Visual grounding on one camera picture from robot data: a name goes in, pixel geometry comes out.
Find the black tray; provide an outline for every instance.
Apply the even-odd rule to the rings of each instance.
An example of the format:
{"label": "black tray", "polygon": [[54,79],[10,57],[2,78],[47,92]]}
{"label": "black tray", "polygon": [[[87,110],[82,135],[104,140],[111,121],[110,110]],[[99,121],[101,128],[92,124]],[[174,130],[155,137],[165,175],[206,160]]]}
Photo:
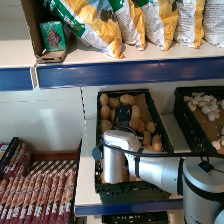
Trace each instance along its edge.
{"label": "black tray", "polygon": [[200,86],[181,87],[175,90],[174,116],[180,126],[187,144],[192,152],[217,153],[203,131],[201,125],[191,112],[184,96],[191,96],[193,92],[205,92],[206,95],[213,95],[217,99],[224,99],[224,87],[222,86]]}
{"label": "black tray", "polygon": [[102,223],[105,224],[168,224],[167,212],[146,212],[122,215],[103,215]]}
{"label": "black tray", "polygon": [[[96,143],[100,141],[100,104],[99,98],[101,94],[106,93],[108,97],[120,97],[124,94],[137,96],[145,94],[146,103],[148,110],[151,114],[152,121],[156,123],[157,133],[161,135],[163,151],[173,153],[174,149],[167,136],[166,130],[163,126],[161,118],[157,112],[154,101],[147,89],[140,90],[127,90],[127,91],[111,91],[111,92],[100,92],[97,97],[97,127],[96,127]],[[148,202],[148,201],[162,201],[168,200],[170,193],[167,193],[153,184],[145,181],[135,182],[122,182],[118,184],[102,184],[100,181],[100,175],[103,172],[100,162],[95,163],[95,191],[100,194],[101,200],[105,203],[131,203],[131,202]]]}

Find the potato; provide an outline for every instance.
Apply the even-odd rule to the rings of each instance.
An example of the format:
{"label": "potato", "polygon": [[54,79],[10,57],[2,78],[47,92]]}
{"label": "potato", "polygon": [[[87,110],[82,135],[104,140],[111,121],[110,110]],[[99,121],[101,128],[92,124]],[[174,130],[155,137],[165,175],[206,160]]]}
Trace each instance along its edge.
{"label": "potato", "polygon": [[115,109],[110,111],[110,121],[113,123],[114,122],[114,113],[115,113]]}
{"label": "potato", "polygon": [[148,131],[150,134],[154,135],[156,133],[156,126],[153,122],[149,122],[146,125],[146,131]]}
{"label": "potato", "polygon": [[153,148],[153,151],[155,151],[155,152],[162,151],[162,140],[159,135],[155,135],[152,138],[152,148]]}
{"label": "potato", "polygon": [[132,106],[131,117],[138,117],[138,118],[141,117],[141,111],[137,105]]}
{"label": "potato", "polygon": [[108,120],[110,117],[110,108],[107,105],[104,105],[100,109],[100,119],[101,120]]}
{"label": "potato", "polygon": [[151,145],[144,145],[143,148],[154,151]]}
{"label": "potato", "polygon": [[100,106],[104,106],[104,105],[108,105],[108,96],[107,94],[103,93],[101,96],[100,96]]}
{"label": "potato", "polygon": [[100,180],[102,184],[107,184],[107,182],[103,178],[103,172],[100,174]]}
{"label": "potato", "polygon": [[132,117],[129,121],[129,126],[131,126],[135,131],[145,131],[145,125],[141,119],[137,117]]}
{"label": "potato", "polygon": [[108,106],[110,107],[111,110],[115,109],[116,107],[119,107],[120,101],[117,98],[109,98],[108,99]]}
{"label": "potato", "polygon": [[120,101],[123,104],[130,104],[131,106],[133,106],[135,104],[135,98],[131,95],[125,94],[123,96],[120,97]]}
{"label": "potato", "polygon": [[107,130],[110,130],[112,127],[112,123],[108,120],[101,120],[100,121],[100,133],[103,135],[103,133]]}
{"label": "potato", "polygon": [[143,145],[151,145],[152,144],[152,135],[148,131],[143,131]]}

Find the cable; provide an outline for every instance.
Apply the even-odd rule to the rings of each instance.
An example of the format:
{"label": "cable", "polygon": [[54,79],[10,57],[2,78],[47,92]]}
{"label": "cable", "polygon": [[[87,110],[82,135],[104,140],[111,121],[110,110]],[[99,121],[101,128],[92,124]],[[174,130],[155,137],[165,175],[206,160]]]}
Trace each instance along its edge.
{"label": "cable", "polygon": [[214,158],[220,158],[220,159],[224,159],[224,155],[222,154],[214,154],[214,153],[208,153],[208,152],[191,152],[191,153],[137,153],[137,152],[131,152],[131,151],[127,151],[124,150],[120,147],[115,147],[115,146],[111,146],[111,145],[107,145],[105,142],[101,142],[101,144],[105,147],[108,147],[110,149],[113,149],[115,151],[118,152],[123,152],[123,153],[127,153],[133,156],[139,156],[139,157],[151,157],[151,158],[158,158],[158,157],[202,157],[202,156],[207,156],[207,157],[214,157]]}

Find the green box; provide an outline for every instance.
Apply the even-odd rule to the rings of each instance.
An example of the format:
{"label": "green box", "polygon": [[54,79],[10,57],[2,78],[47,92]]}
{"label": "green box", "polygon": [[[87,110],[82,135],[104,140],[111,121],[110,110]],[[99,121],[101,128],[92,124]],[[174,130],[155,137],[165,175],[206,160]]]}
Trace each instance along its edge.
{"label": "green box", "polygon": [[66,50],[64,31],[60,21],[40,23],[46,51]]}

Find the snack bag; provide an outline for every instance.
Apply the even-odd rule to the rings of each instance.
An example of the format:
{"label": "snack bag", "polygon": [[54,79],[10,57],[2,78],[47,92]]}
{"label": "snack bag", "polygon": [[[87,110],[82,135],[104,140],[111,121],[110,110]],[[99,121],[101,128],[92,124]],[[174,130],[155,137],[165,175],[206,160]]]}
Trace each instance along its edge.
{"label": "snack bag", "polygon": [[146,37],[167,51],[173,41],[178,12],[172,0],[138,0],[145,21]]}
{"label": "snack bag", "polygon": [[204,36],[202,13],[205,0],[177,0],[178,21],[174,39],[181,45],[199,48]]}
{"label": "snack bag", "polygon": [[224,1],[206,0],[203,28],[205,39],[218,47],[224,47]]}
{"label": "snack bag", "polygon": [[111,57],[123,57],[121,31],[108,0],[39,1],[84,42]]}
{"label": "snack bag", "polygon": [[135,45],[138,50],[145,47],[145,25],[143,13],[136,0],[109,0],[117,17],[121,36],[125,43]]}

